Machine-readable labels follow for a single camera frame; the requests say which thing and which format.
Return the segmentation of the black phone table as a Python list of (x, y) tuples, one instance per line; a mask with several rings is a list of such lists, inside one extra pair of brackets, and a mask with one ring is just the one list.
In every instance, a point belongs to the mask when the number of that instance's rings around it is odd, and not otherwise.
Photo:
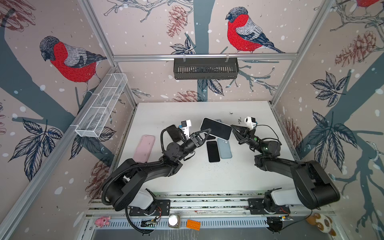
[(232, 127), (216, 120), (204, 118), (200, 127), (201, 131), (211, 129), (210, 135), (228, 141), (232, 134)]

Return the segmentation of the large phone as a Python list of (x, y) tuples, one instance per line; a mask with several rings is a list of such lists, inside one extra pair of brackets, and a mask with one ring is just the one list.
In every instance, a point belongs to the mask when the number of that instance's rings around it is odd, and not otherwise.
[(217, 139), (217, 143), (218, 143), (218, 150), (219, 150), (220, 158), (221, 159), (231, 159), (233, 155), (232, 155), (229, 141), (226, 141), (223, 139)]

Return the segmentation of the blue phone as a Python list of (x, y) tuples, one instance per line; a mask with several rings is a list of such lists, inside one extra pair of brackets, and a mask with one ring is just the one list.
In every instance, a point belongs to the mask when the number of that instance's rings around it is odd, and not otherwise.
[(220, 162), (220, 154), (218, 149), (218, 144), (216, 141), (208, 141), (206, 143), (207, 145), (207, 152), (208, 152), (208, 159), (210, 163), (218, 163)]

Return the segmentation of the black phone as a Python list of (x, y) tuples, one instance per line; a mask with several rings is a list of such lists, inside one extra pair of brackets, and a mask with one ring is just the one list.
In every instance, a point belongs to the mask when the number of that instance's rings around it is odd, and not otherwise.
[(166, 128), (166, 132), (171, 137), (172, 141), (178, 143), (184, 140), (184, 133), (180, 128), (177, 128), (175, 125), (171, 125)]

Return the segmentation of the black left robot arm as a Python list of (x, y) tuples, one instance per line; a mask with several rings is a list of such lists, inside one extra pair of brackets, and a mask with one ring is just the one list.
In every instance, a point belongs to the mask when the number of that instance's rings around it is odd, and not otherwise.
[(183, 131), (177, 129), (183, 140), (183, 144), (172, 142), (164, 147), (164, 132), (170, 130), (166, 128), (160, 134), (160, 142), (162, 156), (156, 162), (137, 163), (133, 159), (125, 160), (102, 184), (101, 201), (106, 206), (112, 206), (115, 211), (121, 211), (127, 207), (136, 207), (134, 205), (135, 198), (143, 194), (146, 200), (140, 200), (143, 204), (140, 209), (155, 209), (155, 196), (149, 191), (141, 191), (142, 185), (150, 180), (160, 177), (171, 177), (175, 175), (183, 166), (182, 160), (186, 161), (190, 154), (194, 154), (195, 150), (204, 145), (207, 137), (202, 138), (201, 134), (207, 136), (211, 133), (211, 129), (204, 129), (190, 134), (187, 140)]

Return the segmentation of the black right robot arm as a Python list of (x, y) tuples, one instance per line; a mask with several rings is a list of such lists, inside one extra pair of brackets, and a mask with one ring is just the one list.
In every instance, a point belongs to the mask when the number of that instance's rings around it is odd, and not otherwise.
[(255, 155), (255, 166), (265, 172), (273, 172), (293, 180), (291, 189), (273, 189), (264, 194), (264, 209), (273, 213), (285, 205), (302, 205), (314, 210), (338, 202), (340, 192), (316, 161), (294, 162), (280, 158), (282, 143), (277, 138), (261, 139), (255, 135), (256, 128), (231, 125), (239, 145), (246, 144)]

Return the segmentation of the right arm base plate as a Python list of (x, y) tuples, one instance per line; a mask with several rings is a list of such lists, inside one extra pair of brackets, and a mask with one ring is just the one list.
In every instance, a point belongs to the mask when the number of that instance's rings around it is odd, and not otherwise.
[(251, 215), (290, 215), (288, 205), (277, 206), (274, 203), (265, 203), (264, 199), (248, 199), (248, 208)]

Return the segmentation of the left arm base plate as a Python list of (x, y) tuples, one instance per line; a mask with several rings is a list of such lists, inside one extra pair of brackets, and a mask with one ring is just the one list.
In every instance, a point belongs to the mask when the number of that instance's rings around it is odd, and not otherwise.
[(146, 209), (131, 207), (130, 216), (134, 217), (163, 217), (170, 214), (170, 200), (154, 200)]

